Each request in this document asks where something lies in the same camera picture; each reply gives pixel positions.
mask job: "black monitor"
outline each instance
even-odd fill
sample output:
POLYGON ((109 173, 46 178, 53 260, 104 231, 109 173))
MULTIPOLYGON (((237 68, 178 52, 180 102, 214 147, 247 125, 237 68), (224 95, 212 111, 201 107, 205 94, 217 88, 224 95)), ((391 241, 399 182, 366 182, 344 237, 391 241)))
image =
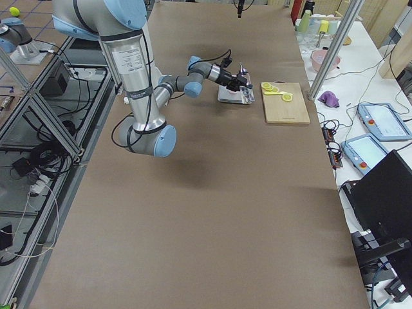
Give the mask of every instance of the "black monitor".
MULTIPOLYGON (((396 151, 390 152, 351 189, 360 225, 379 245, 398 238, 412 241, 412 170, 396 151)), ((386 256, 412 295, 412 248, 386 256)))

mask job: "yellow ball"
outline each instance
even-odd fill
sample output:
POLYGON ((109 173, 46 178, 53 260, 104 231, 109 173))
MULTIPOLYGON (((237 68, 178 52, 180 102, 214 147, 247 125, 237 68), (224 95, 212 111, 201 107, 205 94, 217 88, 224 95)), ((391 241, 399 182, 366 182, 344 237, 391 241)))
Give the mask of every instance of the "yellow ball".
POLYGON ((12 16, 17 17, 20 15, 20 10, 14 6, 9 9, 12 16))

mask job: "blue joint cap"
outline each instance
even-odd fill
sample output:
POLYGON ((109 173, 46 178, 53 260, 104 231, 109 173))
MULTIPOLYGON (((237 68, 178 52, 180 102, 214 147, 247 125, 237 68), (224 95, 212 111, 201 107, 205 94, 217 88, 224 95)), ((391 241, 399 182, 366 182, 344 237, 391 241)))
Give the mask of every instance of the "blue joint cap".
POLYGON ((1 22, 3 24, 6 24, 7 26, 17 26, 19 24, 23 24, 23 22, 17 17, 5 18, 5 19, 2 19, 1 22))
POLYGON ((0 47, 2 47, 2 49, 4 49, 6 53, 12 53, 16 49, 16 46, 14 46, 14 44, 4 39, 0 39, 0 47))
POLYGON ((192 64, 194 64, 195 62, 197 62, 197 61, 199 61, 199 60, 201 60, 200 57, 198 57, 198 56, 192 56, 192 57, 189 59, 189 63, 187 64, 187 69, 189 69, 192 64))
POLYGON ((169 77, 169 76, 172 76, 172 75, 162 75, 162 76, 159 78, 157 84, 160 85, 160 84, 163 82, 163 80, 164 80, 166 77, 169 77))
POLYGON ((176 145, 176 129, 168 124, 157 136, 156 144, 154 145, 153 156, 164 158, 169 156, 176 145))
POLYGON ((199 82, 188 82, 183 92, 191 98, 199 97, 203 86, 199 82))
POLYGON ((57 31, 69 35, 70 37, 76 37, 78 39, 84 39, 88 41, 98 41, 98 35, 88 32, 85 29, 79 28, 74 24, 67 23, 66 21, 63 21, 62 19, 55 17, 54 15, 53 23, 54 28, 56 28, 57 31))
POLYGON ((142 29, 147 21, 144 1, 104 0, 111 15, 123 26, 132 30, 142 29))

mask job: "purple cloth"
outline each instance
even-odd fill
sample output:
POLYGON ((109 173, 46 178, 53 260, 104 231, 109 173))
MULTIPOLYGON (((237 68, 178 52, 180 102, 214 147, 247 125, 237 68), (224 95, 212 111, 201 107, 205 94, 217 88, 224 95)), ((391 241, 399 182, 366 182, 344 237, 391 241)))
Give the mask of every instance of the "purple cloth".
POLYGON ((332 91, 325 91, 319 98, 319 101, 325 103, 326 106, 330 108, 339 107, 339 99, 335 96, 332 91))

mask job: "wooden cutting board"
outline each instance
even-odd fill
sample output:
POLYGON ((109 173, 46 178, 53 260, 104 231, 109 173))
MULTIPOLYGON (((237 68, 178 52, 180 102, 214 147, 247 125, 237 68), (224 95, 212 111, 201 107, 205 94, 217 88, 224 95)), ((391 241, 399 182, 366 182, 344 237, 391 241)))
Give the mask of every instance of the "wooden cutting board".
POLYGON ((265 90, 261 88, 266 122, 268 124, 309 124, 308 110, 299 83, 271 82, 271 84, 279 88, 279 91, 292 93, 293 99, 285 102, 281 95, 265 95, 265 90))

